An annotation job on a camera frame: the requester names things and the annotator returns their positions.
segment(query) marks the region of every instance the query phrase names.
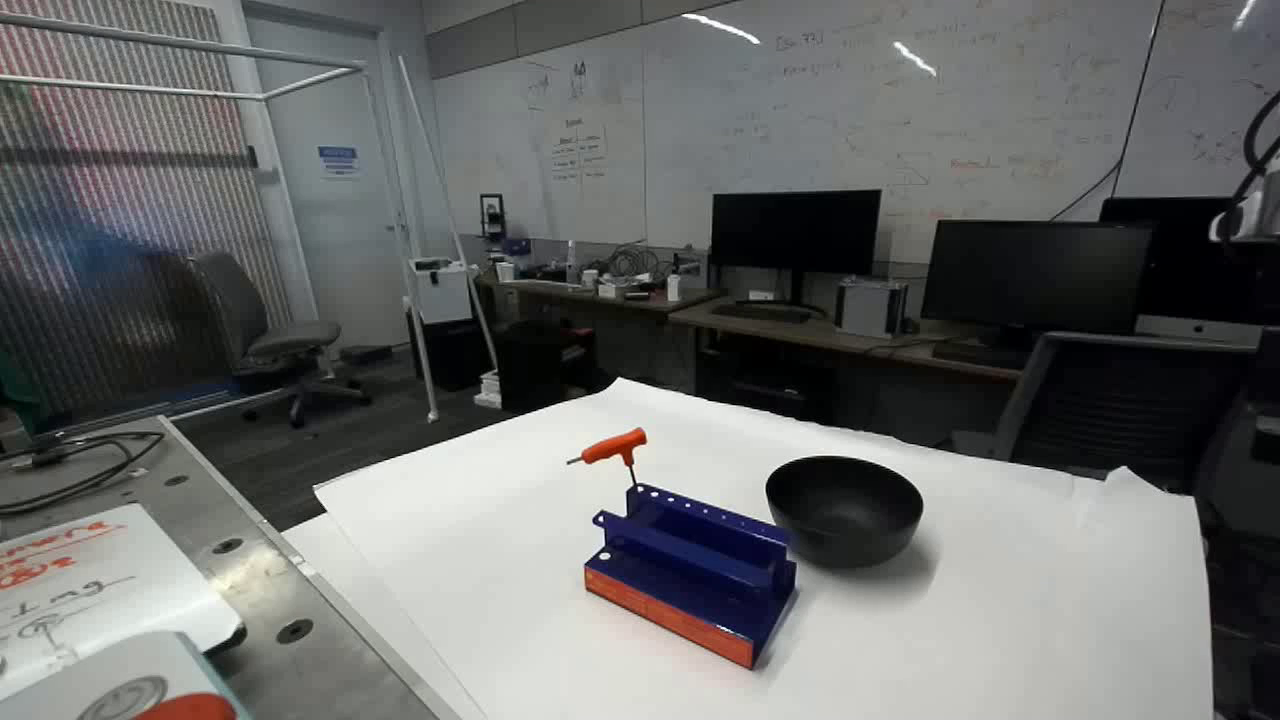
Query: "black bowl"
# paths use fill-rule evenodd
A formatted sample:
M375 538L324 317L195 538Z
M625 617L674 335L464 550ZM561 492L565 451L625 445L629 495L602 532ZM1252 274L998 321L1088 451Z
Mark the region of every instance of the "black bowl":
M763 484L772 520L795 532L795 555L823 570L870 570L904 553L925 515L917 484L891 470L808 458Z

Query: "red object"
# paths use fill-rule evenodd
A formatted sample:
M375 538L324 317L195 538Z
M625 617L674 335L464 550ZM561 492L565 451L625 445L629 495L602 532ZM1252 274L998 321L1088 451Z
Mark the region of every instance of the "red object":
M200 691L156 703L137 720L238 720L238 710L225 696Z
M638 470L638 447L649 445L646 427L632 427L625 438L607 438L602 445L587 445L576 460L602 463L607 458L620 458L629 470Z
M702 650L707 650L707 651L715 651L715 658L726 658L726 662L731 662L742 669L758 669L754 640L738 638L731 628L719 628L719 624L707 624L702 617L687 617L685 609L665 603L665 602L658 602L658 598L649 598L649 591L639 591L632 585L620 585L620 581L613 581L603 574L594 574L594 570L587 570L587 591L597 591L597 598L646 617L649 624L661 624L661 628L685 638L687 645L702 645Z

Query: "computer monitor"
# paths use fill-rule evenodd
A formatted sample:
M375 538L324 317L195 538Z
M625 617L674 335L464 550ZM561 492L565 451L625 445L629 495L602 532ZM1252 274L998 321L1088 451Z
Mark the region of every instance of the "computer monitor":
M942 220L925 317L1009 340L1037 334L1134 334L1148 228Z
M1207 226L1227 196L1113 196L1104 226L1153 228L1135 330L1155 335L1252 340L1280 317L1269 276L1280 274L1278 245L1212 245Z
M714 265L873 274L882 194L715 196Z

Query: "white table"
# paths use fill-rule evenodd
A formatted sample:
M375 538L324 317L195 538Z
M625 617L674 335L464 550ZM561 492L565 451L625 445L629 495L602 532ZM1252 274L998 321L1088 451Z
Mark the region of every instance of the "white table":
M925 492L919 532L873 574L799 563L768 663L743 673L579 589L625 470L565 460L638 424L639 482L759 520L775 463L882 460ZM1096 484L620 382L322 502L293 540L460 715L1212 715L1198 506L1134 471Z

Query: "whiteboard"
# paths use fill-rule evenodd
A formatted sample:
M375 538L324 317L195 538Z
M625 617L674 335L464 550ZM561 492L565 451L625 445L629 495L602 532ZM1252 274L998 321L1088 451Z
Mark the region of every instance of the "whiteboard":
M1278 0L1252 48L1231 16L1172 0L1123 194L1237 186L1257 90L1280 76ZM479 194L511 228L565 241L707 249L715 194L885 188L882 260L929 260L942 218L1044 220L1117 168L1155 0L742 0L707 16L436 82L448 196ZM1180 90L1184 65L1206 76Z

